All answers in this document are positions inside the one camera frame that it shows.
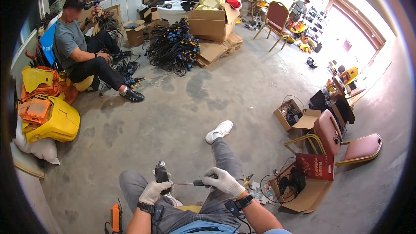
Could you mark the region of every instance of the black shoe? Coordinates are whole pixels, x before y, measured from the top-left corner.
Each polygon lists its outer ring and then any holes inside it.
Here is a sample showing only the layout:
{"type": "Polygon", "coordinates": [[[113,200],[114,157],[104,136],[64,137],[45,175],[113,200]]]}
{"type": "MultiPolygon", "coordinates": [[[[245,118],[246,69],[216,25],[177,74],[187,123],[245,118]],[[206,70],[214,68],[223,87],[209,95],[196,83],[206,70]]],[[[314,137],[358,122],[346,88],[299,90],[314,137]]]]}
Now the black shoe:
{"type": "Polygon", "coordinates": [[[128,99],[131,102],[142,102],[144,100],[143,94],[131,89],[127,89],[126,95],[122,95],[122,97],[128,99]]]}
{"type": "Polygon", "coordinates": [[[119,56],[121,58],[129,57],[130,55],[132,55],[132,51],[130,51],[130,50],[125,50],[125,51],[122,51],[122,52],[119,53],[119,56]]]}

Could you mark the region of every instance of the gray t-shirt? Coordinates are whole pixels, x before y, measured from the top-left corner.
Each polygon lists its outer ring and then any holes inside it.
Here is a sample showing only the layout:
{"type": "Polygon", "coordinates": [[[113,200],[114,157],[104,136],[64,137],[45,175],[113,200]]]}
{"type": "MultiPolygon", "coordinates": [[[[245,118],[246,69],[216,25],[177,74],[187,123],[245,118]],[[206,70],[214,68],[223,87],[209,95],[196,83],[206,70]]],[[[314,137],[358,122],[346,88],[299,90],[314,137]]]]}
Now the gray t-shirt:
{"type": "Polygon", "coordinates": [[[306,6],[303,3],[303,1],[298,0],[294,3],[294,7],[293,7],[292,12],[294,12],[295,15],[300,16],[300,14],[302,14],[302,13],[304,15],[306,15],[306,11],[307,11],[307,9],[306,9],[306,6]]]}
{"type": "Polygon", "coordinates": [[[70,57],[70,54],[79,47],[81,51],[87,50],[85,37],[81,32],[80,23],[74,21],[72,23],[56,22],[54,52],[58,61],[64,70],[67,70],[76,61],[70,57]]]}

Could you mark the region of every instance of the standing person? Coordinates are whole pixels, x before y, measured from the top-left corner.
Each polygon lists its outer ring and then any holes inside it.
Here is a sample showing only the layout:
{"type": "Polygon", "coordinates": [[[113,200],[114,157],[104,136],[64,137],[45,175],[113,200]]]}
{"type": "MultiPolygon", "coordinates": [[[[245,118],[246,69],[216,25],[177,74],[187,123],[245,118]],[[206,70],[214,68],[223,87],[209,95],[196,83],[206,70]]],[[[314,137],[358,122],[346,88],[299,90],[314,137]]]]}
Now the standing person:
{"type": "Polygon", "coordinates": [[[216,166],[205,172],[202,182],[211,185],[211,192],[199,213],[180,210],[174,207],[174,201],[163,190],[171,187],[171,182],[147,183],[146,179],[135,170],[124,171],[119,177],[119,184],[127,201],[133,218],[128,225],[127,234],[234,234],[241,221],[225,207],[228,201],[239,201],[249,224],[257,234],[290,234],[283,229],[278,219],[257,201],[248,201],[251,196],[243,187],[244,176],[242,161],[224,141],[224,136],[231,131],[232,122],[222,122],[216,129],[205,136],[214,152],[216,166]],[[164,206],[159,221],[146,212],[155,204],[164,206]]]}
{"type": "Polygon", "coordinates": [[[306,17],[306,12],[307,12],[306,4],[309,2],[310,2],[309,0],[304,0],[304,1],[298,0],[291,5],[290,8],[292,9],[292,12],[290,12],[289,18],[292,20],[292,22],[294,23],[298,22],[302,14],[303,14],[303,19],[306,17]]]}
{"type": "Polygon", "coordinates": [[[113,70],[107,63],[110,55],[101,53],[106,48],[112,55],[123,58],[131,54],[130,51],[121,52],[117,42],[111,38],[106,30],[101,30],[95,36],[85,41],[83,31],[91,28],[100,6],[96,4],[91,9],[85,21],[79,23],[85,0],[66,0],[62,16],[56,21],[53,51],[57,61],[65,70],[73,83],[85,80],[91,75],[97,75],[102,81],[118,91],[123,98],[131,102],[141,102],[144,96],[124,85],[124,78],[113,70]]]}

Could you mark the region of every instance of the white sock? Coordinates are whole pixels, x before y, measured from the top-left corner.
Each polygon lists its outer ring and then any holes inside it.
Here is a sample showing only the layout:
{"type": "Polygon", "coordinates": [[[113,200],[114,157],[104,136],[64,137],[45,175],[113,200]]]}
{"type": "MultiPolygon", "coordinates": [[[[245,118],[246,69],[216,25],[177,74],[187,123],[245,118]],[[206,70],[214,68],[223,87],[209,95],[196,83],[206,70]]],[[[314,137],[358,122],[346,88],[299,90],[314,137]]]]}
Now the white sock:
{"type": "Polygon", "coordinates": [[[124,96],[124,95],[126,95],[126,92],[127,92],[127,87],[124,88],[123,92],[119,92],[119,93],[120,93],[121,96],[124,96]]]}
{"type": "Polygon", "coordinates": [[[214,141],[214,139],[216,138],[222,138],[223,135],[221,133],[215,132],[212,134],[212,140],[214,141]]]}

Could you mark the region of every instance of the screwdriver handle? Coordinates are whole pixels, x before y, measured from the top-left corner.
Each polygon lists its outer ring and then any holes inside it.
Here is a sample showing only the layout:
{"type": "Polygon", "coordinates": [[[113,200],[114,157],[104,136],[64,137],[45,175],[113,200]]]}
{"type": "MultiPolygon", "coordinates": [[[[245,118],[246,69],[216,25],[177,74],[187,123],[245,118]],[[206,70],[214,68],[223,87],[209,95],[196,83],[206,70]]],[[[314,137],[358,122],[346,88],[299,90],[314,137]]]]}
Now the screwdriver handle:
{"type": "Polygon", "coordinates": [[[194,186],[205,186],[205,184],[202,182],[202,180],[195,180],[193,182],[194,186]]]}

